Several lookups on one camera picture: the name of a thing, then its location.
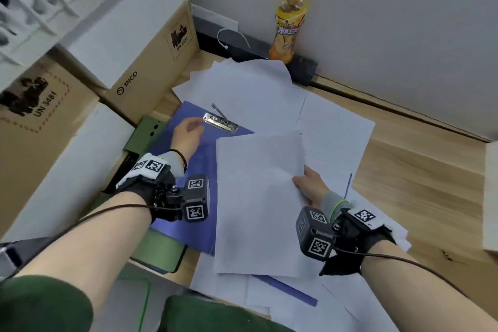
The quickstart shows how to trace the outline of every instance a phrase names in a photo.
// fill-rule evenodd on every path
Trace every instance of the hand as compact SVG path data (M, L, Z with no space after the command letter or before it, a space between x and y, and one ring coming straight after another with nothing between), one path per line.
M308 197L311 206L317 209L322 208L323 197L330 192L330 189L325 185L318 172L305 165L304 176L294 176L292 182Z
M185 157L187 164L199 146L202 133L204 132L203 121L201 117L185 118L175 127L173 132L171 148L180 151Z

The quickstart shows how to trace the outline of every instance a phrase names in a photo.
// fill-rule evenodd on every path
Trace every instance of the green shirt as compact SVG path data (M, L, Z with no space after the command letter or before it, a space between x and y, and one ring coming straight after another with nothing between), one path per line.
M93 309L84 292L51 277L0 283L0 331L88 332ZM291 332L242 308L189 296L166 300L158 332Z

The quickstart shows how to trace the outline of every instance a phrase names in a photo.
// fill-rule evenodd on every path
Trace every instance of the plastic bottle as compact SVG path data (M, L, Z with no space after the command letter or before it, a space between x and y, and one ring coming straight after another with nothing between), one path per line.
M297 33L308 11L305 0L283 0L277 9L277 33L270 48L270 59L287 64L294 56Z

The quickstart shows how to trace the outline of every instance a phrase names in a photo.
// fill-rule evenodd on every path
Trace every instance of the black wrist strap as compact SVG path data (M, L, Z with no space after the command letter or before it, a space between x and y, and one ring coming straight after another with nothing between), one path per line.
M187 160L185 159L185 157L183 156L183 154L180 151L175 150L175 149L169 149L166 152L170 152L170 151L176 152L178 155L180 155L180 158L182 158L182 160L183 160L183 173L185 173L187 171L188 164L187 164Z

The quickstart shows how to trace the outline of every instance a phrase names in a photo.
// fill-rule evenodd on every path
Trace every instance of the wooden desk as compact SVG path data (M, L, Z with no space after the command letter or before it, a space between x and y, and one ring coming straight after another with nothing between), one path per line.
M177 84L215 60L223 58L199 52ZM411 255L498 319L498 265L481 248L486 144L320 89L308 90L375 121L353 189L408 229ZM168 91L153 116L170 116L179 105ZM188 250L178 272L164 277L190 285L198 257Z

